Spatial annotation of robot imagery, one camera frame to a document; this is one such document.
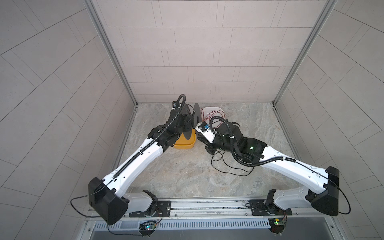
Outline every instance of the metal vent grille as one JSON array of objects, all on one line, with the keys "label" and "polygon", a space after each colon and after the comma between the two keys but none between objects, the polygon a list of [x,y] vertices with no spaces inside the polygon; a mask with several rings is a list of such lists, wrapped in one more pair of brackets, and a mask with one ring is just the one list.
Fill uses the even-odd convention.
[{"label": "metal vent grille", "polygon": [[161,222],[158,230],[180,229],[218,229],[218,228],[270,228],[268,219],[240,220],[240,219],[196,219],[196,220],[169,220]]}]

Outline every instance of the tiled wall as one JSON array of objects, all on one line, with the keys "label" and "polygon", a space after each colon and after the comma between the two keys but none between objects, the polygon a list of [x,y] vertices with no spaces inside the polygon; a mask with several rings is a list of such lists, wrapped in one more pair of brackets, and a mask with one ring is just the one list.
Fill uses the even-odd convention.
[{"label": "tiled wall", "polygon": [[0,239],[75,237],[133,107],[81,0],[0,1]]},{"label": "tiled wall", "polygon": [[301,158],[340,170],[349,240],[384,239],[383,13],[382,0],[339,0],[277,104]]},{"label": "tiled wall", "polygon": [[325,1],[94,0],[138,102],[272,101]]}]

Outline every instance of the gray tile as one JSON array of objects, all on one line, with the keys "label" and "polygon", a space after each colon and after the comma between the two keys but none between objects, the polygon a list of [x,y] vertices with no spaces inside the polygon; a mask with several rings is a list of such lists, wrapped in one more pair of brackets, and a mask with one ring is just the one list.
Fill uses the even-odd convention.
[{"label": "gray tile", "polygon": [[79,222],[77,217],[61,215],[56,224],[55,229],[49,239],[52,240],[68,240],[72,237],[73,232]]},{"label": "gray tile", "polygon": [[297,73],[295,73],[294,77],[288,84],[288,90],[291,93],[295,93],[297,87],[300,85],[301,82],[302,82],[301,78],[299,77],[299,75],[297,75]]},{"label": "gray tile", "polygon": [[358,237],[378,237],[375,228],[373,225],[369,226],[360,226],[360,227],[351,227],[349,228],[355,238]]},{"label": "gray tile", "polygon": [[231,48],[278,48],[286,28],[233,28],[229,32]]},{"label": "gray tile", "polygon": [[97,1],[106,26],[156,26],[150,1]]},{"label": "gray tile", "polygon": [[107,50],[105,49],[105,46],[104,44],[102,43],[101,41],[101,38],[100,36],[97,36],[93,39],[93,41],[95,42],[96,46],[97,46],[97,49],[99,50],[101,56],[103,58],[106,58],[108,56],[108,53],[107,53]]},{"label": "gray tile", "polygon": [[120,27],[127,48],[175,48],[174,28]]},{"label": "gray tile", "polygon": [[105,126],[100,134],[100,137],[108,144],[111,145],[113,136],[117,130],[117,127],[122,118],[123,112],[120,110],[119,106],[116,104],[113,108]]},{"label": "gray tile", "polygon": [[299,87],[293,94],[293,97],[299,104],[311,125],[325,113],[322,105],[304,84],[304,82],[300,83]]},{"label": "gray tile", "polygon": [[356,64],[339,86],[380,127],[384,129],[384,83]]},{"label": "gray tile", "polygon": [[320,81],[316,84],[316,86],[313,88],[312,93],[316,95],[316,93],[319,92],[320,88],[323,87],[323,85],[328,81],[329,77],[327,74],[324,74],[324,76],[320,79]]},{"label": "gray tile", "polygon": [[15,239],[31,209],[0,204],[0,226],[3,239]]},{"label": "gray tile", "polygon": [[1,186],[8,179],[8,177],[11,176],[11,174],[15,169],[16,169],[15,165],[10,164],[9,162],[4,162],[3,160],[0,160],[0,185]]},{"label": "gray tile", "polygon": [[[367,213],[380,237],[383,238],[384,229],[382,227],[382,223],[377,221],[377,213],[384,211],[383,205],[381,204],[381,200],[384,198],[384,188],[382,186],[375,187],[362,192],[358,192],[355,194],[355,196],[364,211]],[[374,233],[375,231],[372,232],[372,235],[367,237],[378,237],[374,235]]]},{"label": "gray tile", "polygon": [[[96,144],[92,150],[91,156],[89,157],[89,161],[85,165],[83,173],[81,174],[79,181],[77,182],[76,187],[72,192],[70,199],[88,194],[88,183],[99,174],[101,165],[103,164],[106,155],[107,152],[99,144]],[[84,208],[87,199],[88,198],[86,197],[75,199],[72,201],[72,204],[76,207]]]},{"label": "gray tile", "polygon": [[105,89],[99,100],[109,114],[112,112],[112,109],[118,101],[119,96],[123,90],[125,90],[125,88],[119,76],[116,75]]},{"label": "gray tile", "polygon": [[304,113],[300,113],[293,123],[295,124],[297,131],[299,132],[313,159],[318,159],[327,153],[323,143],[316,135],[316,132],[313,130]]},{"label": "gray tile", "polygon": [[80,174],[83,172],[83,169],[84,169],[83,165],[81,165],[80,163],[76,162],[75,160],[73,160],[72,158],[70,158],[68,156],[64,157],[61,164],[66,166],[66,167],[69,167],[70,169],[72,169],[72,170],[74,170]]},{"label": "gray tile", "polygon": [[40,196],[79,131],[76,123],[64,113],[59,113],[4,187]]},{"label": "gray tile", "polygon": [[54,74],[40,84],[0,122],[0,159],[19,164],[71,96]]},{"label": "gray tile", "polygon": [[[76,207],[76,209],[79,212],[84,211],[84,208],[81,208],[81,207]],[[70,204],[65,205],[65,208],[64,208],[63,212],[61,213],[61,215],[77,217],[77,218],[81,217],[81,215],[79,213],[77,213]]]},{"label": "gray tile", "polygon": [[223,27],[270,27],[278,2],[228,1],[225,3]]},{"label": "gray tile", "polygon": [[126,127],[127,127],[128,123],[129,123],[129,120],[131,119],[133,110],[134,110],[133,102],[129,99],[128,106],[127,106],[127,108],[124,111],[124,114],[123,114],[123,116],[122,116],[122,118],[120,120],[119,126],[118,126],[118,128],[116,130],[115,136],[113,137],[113,139],[118,144],[122,144],[123,137],[124,137],[124,135],[126,133]]},{"label": "gray tile", "polygon": [[120,110],[124,112],[130,102],[131,98],[129,97],[127,90],[123,90],[117,102]]},{"label": "gray tile", "polygon": [[288,131],[289,134],[293,134],[293,132],[296,130],[296,127],[289,116],[284,104],[282,101],[279,101],[279,103],[276,105],[277,110],[280,113],[281,118],[283,119],[283,123]]},{"label": "gray tile", "polygon": [[84,4],[76,0],[26,0],[26,3],[45,28],[84,9]]},{"label": "gray tile", "polygon": [[217,2],[160,1],[159,4],[163,26],[216,26]]},{"label": "gray tile", "polygon": [[263,66],[290,67],[299,52],[300,48],[270,48]]},{"label": "gray tile", "polygon": [[37,31],[11,0],[0,3],[0,54],[35,35]]},{"label": "gray tile", "polygon": [[106,86],[100,75],[94,70],[85,82],[76,91],[67,105],[79,116],[83,121],[87,120],[92,109],[103,94]]},{"label": "gray tile", "polygon": [[336,83],[353,67],[355,62],[318,36],[308,56]]},{"label": "gray tile", "polygon": [[193,81],[232,82],[234,72],[235,67],[193,67]]},{"label": "gray tile", "polygon": [[[176,51],[176,48],[170,48],[168,50],[169,59],[171,59],[171,55],[170,55],[171,49]],[[122,62],[126,67],[164,66],[164,61],[163,61],[160,48],[119,48],[118,50],[119,50],[119,54],[121,56]]]},{"label": "gray tile", "polygon": [[106,122],[102,112],[94,108],[68,150],[68,157],[85,165]]},{"label": "gray tile", "polygon": [[284,92],[283,96],[281,97],[281,101],[284,103],[284,106],[287,109],[289,116],[293,116],[294,113],[297,111],[297,109],[299,109],[299,104],[297,104],[291,92],[287,90]]},{"label": "gray tile", "polygon": [[257,66],[261,48],[221,48],[219,53],[219,66]]},{"label": "gray tile", "polygon": [[330,118],[330,116],[325,112],[314,124],[312,124],[313,129],[318,129],[326,120],[328,120],[328,118]]},{"label": "gray tile", "polygon": [[101,104],[100,101],[98,101],[96,103],[96,107],[103,113],[103,115],[106,117],[106,118],[109,118],[109,113],[107,112],[107,110],[105,110],[104,106]]},{"label": "gray tile", "polygon": [[96,71],[99,74],[99,76],[101,77],[101,79],[103,80],[105,86],[108,86],[109,82],[107,81],[107,78],[105,77],[105,75],[104,75],[103,71],[101,70],[100,66],[96,67]]},{"label": "gray tile", "polygon": [[41,79],[45,80],[80,48],[81,45],[70,27],[62,21],[12,50]]},{"label": "gray tile", "polygon": [[331,79],[318,91],[316,98],[347,138],[372,124],[372,120]]},{"label": "gray tile", "polygon": [[316,63],[314,63],[308,56],[305,56],[303,62],[297,70],[297,75],[299,75],[301,80],[311,91],[319,83],[324,74],[325,73],[321,70],[321,68],[319,68],[319,66],[317,66]]},{"label": "gray tile", "polygon": [[75,37],[79,41],[80,45],[83,47],[86,44],[86,42],[84,41],[82,35],[80,34],[79,30],[77,29],[72,18],[67,18],[65,21],[67,22],[68,26],[71,28],[73,34],[75,35]]},{"label": "gray tile", "polygon": [[315,160],[315,164],[316,164],[316,166],[321,166],[321,165],[329,162],[330,160],[332,160],[331,156],[329,155],[329,153],[326,153],[325,155],[323,155],[319,159]]},{"label": "gray tile", "polygon": [[45,29],[43,24],[39,21],[36,15],[33,13],[31,8],[24,0],[13,0],[13,2],[17,5],[21,12],[23,12],[24,16],[28,19],[28,21],[33,25],[36,31],[41,32]]},{"label": "gray tile", "polygon": [[12,50],[3,53],[1,56],[35,87],[43,82]]},{"label": "gray tile", "polygon": [[368,139],[369,137],[375,135],[380,131],[381,129],[375,123],[372,123],[368,127],[358,132],[356,135],[351,137],[349,141],[353,146],[356,146],[357,144],[361,143],[362,141]]},{"label": "gray tile", "polygon": [[60,165],[16,239],[48,239],[79,177],[79,173]]},{"label": "gray tile", "polygon": [[370,26],[363,24],[356,32],[356,34],[352,37],[352,39],[348,42],[347,46],[345,46],[343,52],[348,55],[370,28]]},{"label": "gray tile", "polygon": [[287,28],[279,48],[302,48],[311,28]]},{"label": "gray tile", "polygon": [[320,36],[339,50],[343,50],[361,25],[361,22],[333,10],[321,29]]},{"label": "gray tile", "polygon": [[67,115],[72,121],[74,121],[79,127],[82,127],[84,125],[84,121],[77,115],[68,105],[65,105],[63,110],[63,113]]},{"label": "gray tile", "polygon": [[120,149],[120,145],[115,140],[113,140],[111,146],[109,147],[108,153],[105,157],[103,165],[101,166],[101,169],[98,175],[100,179],[112,171],[111,168],[117,157],[119,149]]},{"label": "gray tile", "polygon": [[100,68],[104,73],[104,76],[107,78],[108,83],[116,76],[116,70],[111,62],[111,59],[107,57],[100,63]]},{"label": "gray tile", "polygon": [[[166,74],[165,74],[166,76],[170,73],[170,71],[167,71],[163,67],[157,67],[157,68],[160,69],[160,71],[159,71],[160,73],[166,72]],[[149,81],[147,80],[146,74],[144,72],[144,67],[123,67],[122,70],[124,71],[124,74],[125,74],[129,83],[152,82],[151,78]]]},{"label": "gray tile", "polygon": [[91,41],[61,65],[55,74],[75,93],[102,60],[96,44]]},{"label": "gray tile", "polygon": [[149,72],[150,74],[147,75],[148,82],[188,82],[187,67],[149,67]]},{"label": "gray tile", "polygon": [[241,67],[239,82],[273,82],[279,67]]},{"label": "gray tile", "polygon": [[305,162],[307,164],[314,165],[313,159],[311,157],[311,154],[308,152],[307,147],[305,146],[303,139],[300,137],[300,134],[297,130],[293,132],[291,135],[292,142],[295,145],[300,157],[301,161]]},{"label": "gray tile", "polygon": [[331,158],[337,164],[347,183],[373,175],[331,118],[325,121],[316,130],[316,133],[327,148]]},{"label": "gray tile", "polygon": [[383,41],[384,33],[370,28],[348,54],[381,81],[384,81],[384,69],[382,67],[384,61]]},{"label": "gray tile", "polygon": [[370,177],[361,179],[349,185],[353,193],[361,192],[361,191],[378,187],[378,186],[381,186],[381,184],[375,176],[370,176]]},{"label": "gray tile", "polygon": [[351,7],[346,14],[380,31],[384,31],[382,9],[384,2],[381,0],[351,1]]},{"label": "gray tile", "polygon": [[126,48],[119,27],[104,28],[113,48]]},{"label": "gray tile", "polygon": [[178,48],[229,48],[232,29],[175,28],[174,34]]},{"label": "gray tile", "polygon": [[15,191],[8,188],[0,188],[0,203],[32,209],[39,200],[38,196]]},{"label": "gray tile", "polygon": [[273,83],[257,82],[255,85],[255,88],[253,89],[253,93],[277,94],[280,90],[280,87],[281,87],[281,83],[279,82],[273,82]]},{"label": "gray tile", "polygon": [[75,23],[77,29],[79,30],[86,43],[97,36],[97,31],[93,26],[87,10],[84,9],[83,11],[76,13],[75,15],[71,16],[71,19]]},{"label": "gray tile", "polygon": [[381,154],[383,141],[384,132],[380,131],[355,146],[357,152],[364,159],[381,184],[384,184],[384,175],[381,172],[381,169],[384,167]]},{"label": "gray tile", "polygon": [[97,143],[98,143],[102,148],[104,148],[105,151],[108,151],[108,149],[109,149],[109,145],[108,145],[104,140],[102,140],[102,138],[99,137],[99,139],[97,140]]},{"label": "gray tile", "polygon": [[3,119],[34,89],[15,68],[0,57],[0,120]]},{"label": "gray tile", "polygon": [[319,1],[287,1],[278,26],[312,27],[323,6]]}]

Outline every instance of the yellow container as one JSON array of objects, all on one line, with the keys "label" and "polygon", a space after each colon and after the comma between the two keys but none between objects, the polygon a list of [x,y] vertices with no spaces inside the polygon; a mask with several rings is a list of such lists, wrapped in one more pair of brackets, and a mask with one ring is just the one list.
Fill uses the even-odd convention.
[{"label": "yellow container", "polygon": [[174,148],[176,149],[191,149],[196,142],[196,133],[192,129],[192,135],[190,139],[185,139],[184,134],[181,134],[180,138],[176,141]]}]

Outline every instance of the black flexible tube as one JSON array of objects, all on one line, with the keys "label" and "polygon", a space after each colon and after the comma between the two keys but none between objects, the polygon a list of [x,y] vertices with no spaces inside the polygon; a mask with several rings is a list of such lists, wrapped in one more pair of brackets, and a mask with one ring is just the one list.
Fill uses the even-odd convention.
[{"label": "black flexible tube", "polygon": [[121,173],[122,171],[124,171],[124,169],[126,169],[132,162],[133,160],[135,160],[138,156],[140,156],[141,154],[143,154],[143,152],[145,150],[147,150],[150,146],[152,146],[158,139],[161,135],[163,135],[163,133],[169,128],[169,126],[173,123],[173,121],[175,121],[175,119],[180,115],[180,112],[181,110],[183,109],[184,107],[184,104],[185,104],[185,100],[186,100],[186,97],[184,94],[181,94],[179,96],[179,98],[177,99],[178,102],[180,102],[180,99],[183,98],[183,101],[181,102],[181,105],[176,113],[176,115],[174,116],[174,118],[168,123],[168,125],[161,131],[161,133],[155,138],[153,139],[150,143],[148,143],[147,145],[145,145],[142,149],[140,149],[139,152],[137,152],[135,155],[133,155],[133,157],[131,157],[131,159],[126,162],[114,175],[113,175],[113,178],[117,178]]}]

